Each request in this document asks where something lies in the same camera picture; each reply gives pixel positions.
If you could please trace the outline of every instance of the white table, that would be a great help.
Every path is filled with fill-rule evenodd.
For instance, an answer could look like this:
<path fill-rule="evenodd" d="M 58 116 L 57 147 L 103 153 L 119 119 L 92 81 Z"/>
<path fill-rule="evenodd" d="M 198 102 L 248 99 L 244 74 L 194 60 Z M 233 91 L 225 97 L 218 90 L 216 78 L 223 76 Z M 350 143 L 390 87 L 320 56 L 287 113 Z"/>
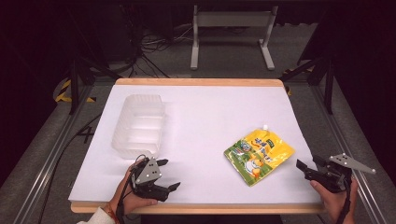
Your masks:
<path fill-rule="evenodd" d="M 140 214 L 303 214 L 321 213 L 319 196 L 296 168 L 299 159 L 315 167 L 311 152 L 277 79 L 119 79 L 113 87 L 76 183 L 72 210 L 94 212 L 113 196 L 133 160 L 112 148 L 124 99 L 160 94 L 165 124 L 160 159 L 163 177 L 156 184 L 181 185 L 165 203 L 139 208 Z M 223 151 L 264 124 L 295 153 L 258 184 L 249 187 Z"/>

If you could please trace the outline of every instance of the wooden table edge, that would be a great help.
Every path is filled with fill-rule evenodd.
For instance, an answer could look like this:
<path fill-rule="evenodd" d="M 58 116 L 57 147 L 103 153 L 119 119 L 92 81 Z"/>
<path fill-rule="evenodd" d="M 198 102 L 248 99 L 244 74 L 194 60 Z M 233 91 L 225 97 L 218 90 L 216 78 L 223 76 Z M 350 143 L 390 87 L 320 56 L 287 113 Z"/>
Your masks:
<path fill-rule="evenodd" d="M 116 85 L 284 87 L 275 78 L 119 78 Z"/>
<path fill-rule="evenodd" d="M 106 203 L 72 202 L 71 210 L 74 213 L 94 213 L 98 207 Z M 159 203 L 157 205 L 137 208 L 136 214 L 318 214 L 326 210 L 321 203 L 297 204 L 175 204 Z"/>

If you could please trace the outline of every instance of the white tabletop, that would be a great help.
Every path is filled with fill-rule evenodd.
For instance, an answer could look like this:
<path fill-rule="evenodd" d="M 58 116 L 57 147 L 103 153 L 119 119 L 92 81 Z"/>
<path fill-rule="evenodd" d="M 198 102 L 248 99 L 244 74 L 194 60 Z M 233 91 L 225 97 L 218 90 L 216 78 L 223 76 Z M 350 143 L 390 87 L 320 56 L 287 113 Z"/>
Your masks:
<path fill-rule="evenodd" d="M 156 184 L 181 185 L 164 204 L 320 204 L 299 159 L 314 168 L 311 152 L 282 87 L 115 85 L 108 97 L 86 158 L 69 196 L 72 203 L 102 203 L 133 160 L 125 160 L 111 141 L 125 98 L 159 94 L 165 123 Z M 241 137 L 266 124 L 295 153 L 258 184 L 249 187 L 223 152 Z"/>

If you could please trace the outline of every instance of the sleeve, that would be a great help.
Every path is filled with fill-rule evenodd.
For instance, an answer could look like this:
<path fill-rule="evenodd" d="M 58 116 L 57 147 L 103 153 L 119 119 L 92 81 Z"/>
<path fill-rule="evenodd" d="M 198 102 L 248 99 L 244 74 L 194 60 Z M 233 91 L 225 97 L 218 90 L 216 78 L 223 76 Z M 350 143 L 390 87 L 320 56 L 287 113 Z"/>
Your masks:
<path fill-rule="evenodd" d="M 100 207 L 92 215 L 88 222 L 80 221 L 78 224 L 115 224 L 114 220 Z"/>

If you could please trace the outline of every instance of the floor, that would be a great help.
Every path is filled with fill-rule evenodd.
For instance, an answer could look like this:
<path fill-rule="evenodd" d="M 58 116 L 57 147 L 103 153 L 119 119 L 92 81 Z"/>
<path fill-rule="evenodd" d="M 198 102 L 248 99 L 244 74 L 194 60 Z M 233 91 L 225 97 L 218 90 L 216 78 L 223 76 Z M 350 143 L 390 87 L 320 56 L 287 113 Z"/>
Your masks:
<path fill-rule="evenodd" d="M 169 48 L 159 47 L 145 55 L 150 63 L 139 58 L 134 70 L 123 77 L 243 77 L 278 78 L 282 72 L 296 67 L 301 52 L 316 25 L 276 26 L 269 49 L 276 69 L 268 71 L 258 46 L 261 31 L 247 29 L 207 29 L 200 33 L 198 70 L 190 70 L 191 35 L 184 35 Z M 290 101 L 304 138 L 313 154 L 321 157 L 345 152 L 357 161 L 375 168 L 376 175 L 356 172 L 360 182 L 360 198 L 356 210 L 357 223 L 392 223 L 396 220 L 396 188 L 375 157 L 355 120 L 343 93 L 334 84 L 332 109 L 323 107 L 323 81 L 317 86 L 305 82 L 306 74 L 287 81 Z M 54 98 L 64 82 L 54 90 Z M 93 86 L 81 87 L 81 97 L 94 98 L 82 104 L 72 116 L 71 104 L 59 102 L 35 140 L 26 149 L 20 162 L 0 189 L 1 223 L 77 223 L 91 214 L 75 214 L 67 200 L 91 137 L 80 135 L 85 127 L 94 133 L 114 80 L 98 77 Z M 329 223 L 326 214 L 281 215 L 283 223 Z"/>

